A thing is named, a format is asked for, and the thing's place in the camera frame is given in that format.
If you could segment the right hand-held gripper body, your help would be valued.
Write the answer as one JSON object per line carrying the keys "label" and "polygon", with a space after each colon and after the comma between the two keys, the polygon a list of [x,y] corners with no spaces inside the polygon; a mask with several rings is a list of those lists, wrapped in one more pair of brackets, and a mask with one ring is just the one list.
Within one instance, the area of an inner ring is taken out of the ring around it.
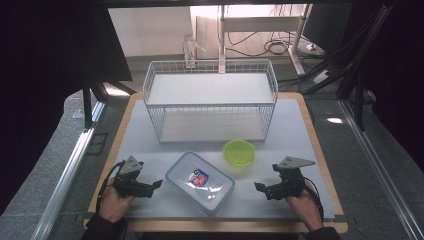
{"label": "right hand-held gripper body", "polygon": [[285,198],[299,196],[305,185],[301,168],[314,164],[312,160],[292,156],[286,156],[280,163],[273,164],[272,168],[279,173],[281,182],[271,187],[271,193],[283,194]]}

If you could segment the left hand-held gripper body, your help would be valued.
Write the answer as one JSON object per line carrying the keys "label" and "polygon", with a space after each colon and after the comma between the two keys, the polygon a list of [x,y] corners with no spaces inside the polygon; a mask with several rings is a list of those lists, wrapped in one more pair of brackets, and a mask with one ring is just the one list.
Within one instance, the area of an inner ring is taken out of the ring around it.
{"label": "left hand-held gripper body", "polygon": [[123,196],[139,197],[144,190],[149,190],[146,184],[139,183],[137,177],[143,169],[143,162],[138,162],[132,155],[120,163],[114,177],[114,188]]}

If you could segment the green round plastic container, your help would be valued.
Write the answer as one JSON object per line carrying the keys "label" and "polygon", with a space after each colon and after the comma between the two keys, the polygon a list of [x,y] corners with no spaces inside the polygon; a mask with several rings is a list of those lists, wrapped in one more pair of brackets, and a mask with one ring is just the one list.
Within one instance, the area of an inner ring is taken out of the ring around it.
{"label": "green round plastic container", "polygon": [[223,158],[231,165],[244,167],[255,160],[256,147],[243,139],[234,139],[223,146]]}

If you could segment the clear rectangular food container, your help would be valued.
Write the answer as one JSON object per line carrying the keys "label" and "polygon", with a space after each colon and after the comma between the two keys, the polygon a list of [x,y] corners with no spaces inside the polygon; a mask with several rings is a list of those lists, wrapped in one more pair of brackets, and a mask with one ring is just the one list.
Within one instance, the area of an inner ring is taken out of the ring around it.
{"label": "clear rectangular food container", "polygon": [[207,215],[215,215],[235,187],[231,177],[195,152],[184,153],[165,177],[176,191]]}

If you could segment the white wire shelf rack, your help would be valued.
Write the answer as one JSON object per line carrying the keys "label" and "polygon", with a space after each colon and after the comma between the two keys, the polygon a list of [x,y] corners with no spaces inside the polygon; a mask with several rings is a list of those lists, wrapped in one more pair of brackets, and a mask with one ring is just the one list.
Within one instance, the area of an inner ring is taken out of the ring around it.
{"label": "white wire shelf rack", "polygon": [[278,84],[267,59],[154,61],[142,94],[162,143],[264,141]]}

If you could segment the person's left hand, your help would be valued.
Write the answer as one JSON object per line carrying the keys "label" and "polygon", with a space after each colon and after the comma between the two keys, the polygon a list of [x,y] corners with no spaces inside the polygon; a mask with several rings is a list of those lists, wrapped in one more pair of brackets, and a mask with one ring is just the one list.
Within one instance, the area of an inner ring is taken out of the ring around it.
{"label": "person's left hand", "polygon": [[134,197],[122,197],[113,187],[114,179],[110,178],[102,194],[99,215],[111,222],[120,221],[131,207]]}

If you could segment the person's right hand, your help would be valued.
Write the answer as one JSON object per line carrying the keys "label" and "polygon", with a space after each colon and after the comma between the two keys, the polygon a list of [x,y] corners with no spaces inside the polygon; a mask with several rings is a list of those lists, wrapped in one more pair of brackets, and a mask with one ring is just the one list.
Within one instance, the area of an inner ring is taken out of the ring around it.
{"label": "person's right hand", "polygon": [[310,232],[324,227],[314,197],[307,190],[303,190],[297,197],[287,197],[286,201]]}

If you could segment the grey table mat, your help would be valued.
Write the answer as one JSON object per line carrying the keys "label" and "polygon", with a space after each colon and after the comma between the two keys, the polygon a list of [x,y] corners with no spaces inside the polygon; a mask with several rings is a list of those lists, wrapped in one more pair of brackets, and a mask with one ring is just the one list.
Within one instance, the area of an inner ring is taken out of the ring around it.
{"label": "grey table mat", "polygon": [[231,195],[213,216],[215,219],[289,219],[294,216],[291,208],[283,201],[268,200],[255,189],[256,182],[265,185],[278,183],[278,173],[272,169],[285,157],[298,157],[313,161],[313,166],[303,167],[302,174],[311,179],[318,188],[324,208],[324,217],[333,219],[329,193],[319,169],[318,155],[315,154],[303,121],[298,102],[294,99],[279,100],[272,117],[267,139],[257,142],[256,157],[253,164],[235,167],[223,159],[223,145],[219,142],[208,143],[161,143],[153,129],[145,104],[138,100],[124,129],[118,154],[112,158],[114,163],[132,155],[144,163],[138,180],[151,184],[159,179],[161,187],[150,198],[136,199],[127,212],[129,218],[200,218],[203,213],[187,197],[175,190],[165,179],[165,173],[184,153],[193,151],[225,172],[235,181]]}

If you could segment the dark floor vent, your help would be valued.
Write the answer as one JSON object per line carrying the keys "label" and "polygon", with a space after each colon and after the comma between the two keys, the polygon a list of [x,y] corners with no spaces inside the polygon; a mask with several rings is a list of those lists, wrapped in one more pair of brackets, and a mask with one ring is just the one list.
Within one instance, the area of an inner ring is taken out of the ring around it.
{"label": "dark floor vent", "polygon": [[89,156],[101,155],[107,142],[107,133],[97,133],[92,136],[86,154]]}

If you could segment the black metal stand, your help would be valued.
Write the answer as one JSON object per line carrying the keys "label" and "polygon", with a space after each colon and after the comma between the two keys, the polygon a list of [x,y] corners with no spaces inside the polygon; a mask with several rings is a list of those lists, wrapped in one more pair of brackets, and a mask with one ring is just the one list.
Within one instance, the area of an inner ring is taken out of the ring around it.
{"label": "black metal stand", "polygon": [[[119,81],[107,80],[107,83],[129,95],[136,93],[135,90]],[[84,130],[88,131],[94,125],[91,94],[94,94],[94,97],[101,103],[105,103],[108,100],[110,94],[107,92],[105,84],[101,80],[84,80],[82,90],[84,106]]]}

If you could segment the white power strip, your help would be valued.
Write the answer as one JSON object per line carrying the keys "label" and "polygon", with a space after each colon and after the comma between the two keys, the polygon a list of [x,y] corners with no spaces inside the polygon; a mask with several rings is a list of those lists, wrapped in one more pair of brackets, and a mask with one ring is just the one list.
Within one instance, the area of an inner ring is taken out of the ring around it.
{"label": "white power strip", "polygon": [[321,83],[322,81],[326,80],[329,76],[332,75],[332,72],[329,70],[323,70],[321,73],[319,73],[313,80],[315,84]]}

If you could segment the black curtain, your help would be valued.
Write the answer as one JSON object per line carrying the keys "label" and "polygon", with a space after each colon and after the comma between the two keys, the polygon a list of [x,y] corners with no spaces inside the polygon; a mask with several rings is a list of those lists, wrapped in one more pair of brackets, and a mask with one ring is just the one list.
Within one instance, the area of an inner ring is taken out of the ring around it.
{"label": "black curtain", "polygon": [[368,50],[373,111],[424,168],[424,0],[396,0]]}
{"label": "black curtain", "polygon": [[50,141],[73,93],[132,79],[109,10],[0,0],[0,215]]}

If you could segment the clear plastic bottle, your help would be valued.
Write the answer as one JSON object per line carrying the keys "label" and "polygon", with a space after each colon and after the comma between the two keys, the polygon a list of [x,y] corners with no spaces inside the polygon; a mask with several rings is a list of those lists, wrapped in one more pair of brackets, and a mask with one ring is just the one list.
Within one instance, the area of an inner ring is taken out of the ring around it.
{"label": "clear plastic bottle", "polygon": [[198,49],[205,51],[205,49],[194,39],[192,34],[186,34],[184,36],[183,52],[187,69],[193,69],[196,67]]}

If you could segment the aluminium rail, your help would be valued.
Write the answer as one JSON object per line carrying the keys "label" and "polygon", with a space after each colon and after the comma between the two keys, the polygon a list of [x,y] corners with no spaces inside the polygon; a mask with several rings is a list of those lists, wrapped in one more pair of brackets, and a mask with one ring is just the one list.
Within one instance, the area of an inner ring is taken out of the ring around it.
{"label": "aluminium rail", "polygon": [[338,100],[346,120],[352,129],[355,138],[361,146],[372,170],[382,186],[389,202],[391,203],[398,219],[400,220],[409,240],[424,240],[424,232],[419,227],[416,217],[408,206],[405,198],[401,195],[394,181],[383,165],[365,130],[361,130],[354,120],[354,111],[346,100]]}
{"label": "aluminium rail", "polygon": [[58,183],[46,205],[43,214],[30,238],[30,240],[47,240],[54,223],[59,215],[60,209],[66,199],[72,181],[82,162],[88,144],[94,134],[95,127],[105,107],[104,103],[97,102],[90,111],[91,125],[80,134],[78,141],[68,159],[67,164],[58,180]]}

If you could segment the white desk frame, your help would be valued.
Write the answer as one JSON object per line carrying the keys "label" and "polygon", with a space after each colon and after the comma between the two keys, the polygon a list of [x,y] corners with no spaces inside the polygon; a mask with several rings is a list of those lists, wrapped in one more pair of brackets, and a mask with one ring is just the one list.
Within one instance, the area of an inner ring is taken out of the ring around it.
{"label": "white desk frame", "polygon": [[304,76],[305,71],[299,60],[297,49],[303,33],[305,22],[311,4],[303,7],[300,16],[278,16],[278,17],[226,17],[224,6],[220,6],[220,17],[218,22],[218,33],[220,36],[219,55],[220,61],[226,60],[225,34],[228,32],[295,32],[294,40],[287,51],[298,76]]}

